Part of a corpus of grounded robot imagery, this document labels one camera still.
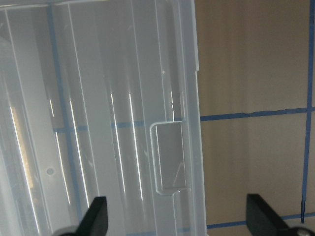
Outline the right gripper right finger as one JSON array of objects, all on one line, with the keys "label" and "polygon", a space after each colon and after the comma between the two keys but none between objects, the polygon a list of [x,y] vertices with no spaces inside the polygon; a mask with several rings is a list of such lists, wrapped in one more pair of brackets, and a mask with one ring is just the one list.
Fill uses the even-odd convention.
[{"label": "right gripper right finger", "polygon": [[292,236],[292,229],[259,194],[246,198],[246,225],[252,236]]}]

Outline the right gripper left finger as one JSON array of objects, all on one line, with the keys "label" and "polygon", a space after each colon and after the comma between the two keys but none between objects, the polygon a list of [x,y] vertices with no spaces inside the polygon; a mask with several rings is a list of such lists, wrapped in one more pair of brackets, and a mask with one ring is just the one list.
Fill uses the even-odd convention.
[{"label": "right gripper left finger", "polygon": [[75,236],[105,236],[108,232],[108,208],[105,196],[95,197],[81,223],[76,229]]}]

